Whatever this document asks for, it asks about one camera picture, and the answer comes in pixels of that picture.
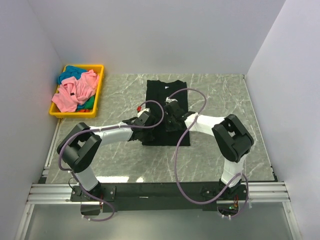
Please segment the black t shirt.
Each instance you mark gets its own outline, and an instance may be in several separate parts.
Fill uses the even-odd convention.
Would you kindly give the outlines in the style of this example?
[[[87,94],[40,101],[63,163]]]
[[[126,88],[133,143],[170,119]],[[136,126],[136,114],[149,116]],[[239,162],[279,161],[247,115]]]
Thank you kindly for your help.
[[[187,83],[176,80],[174,82],[162,82],[160,80],[148,80],[146,97],[145,99],[153,100],[160,103],[162,106],[165,105],[166,98],[174,92],[184,89],[187,87]],[[177,99],[179,106],[185,111],[188,110],[188,97],[186,91],[181,91],[174,95]],[[159,106],[155,103],[148,102],[145,104],[150,109],[151,114],[155,117],[155,121],[158,122],[161,119],[162,112]],[[176,146],[181,135],[184,132],[182,130],[177,131],[166,131],[165,123],[162,122],[160,125],[155,127],[152,131],[154,139],[149,142],[143,142],[143,146]]]

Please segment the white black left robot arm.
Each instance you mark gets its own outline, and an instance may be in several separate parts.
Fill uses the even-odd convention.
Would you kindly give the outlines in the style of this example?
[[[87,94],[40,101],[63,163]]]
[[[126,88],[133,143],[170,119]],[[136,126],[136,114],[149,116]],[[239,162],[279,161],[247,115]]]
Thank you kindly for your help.
[[[118,142],[152,140],[152,129],[157,125],[159,122],[148,111],[107,126],[88,126],[80,122],[57,148],[59,168],[72,173],[83,187],[82,195],[88,201],[103,198],[101,183],[91,167],[99,147]]]

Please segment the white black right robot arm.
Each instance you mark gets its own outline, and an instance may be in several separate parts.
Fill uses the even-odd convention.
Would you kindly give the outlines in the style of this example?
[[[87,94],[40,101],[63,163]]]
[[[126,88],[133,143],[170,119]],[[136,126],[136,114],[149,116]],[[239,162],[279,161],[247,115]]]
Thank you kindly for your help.
[[[239,118],[230,114],[226,117],[213,117],[198,112],[185,111],[175,99],[167,99],[165,106],[165,127],[168,131],[183,131],[174,152],[174,174],[178,182],[178,151],[183,138],[189,132],[213,136],[220,153],[224,157],[222,175],[219,180],[219,193],[230,200],[237,194],[242,181],[244,161],[254,140]]]

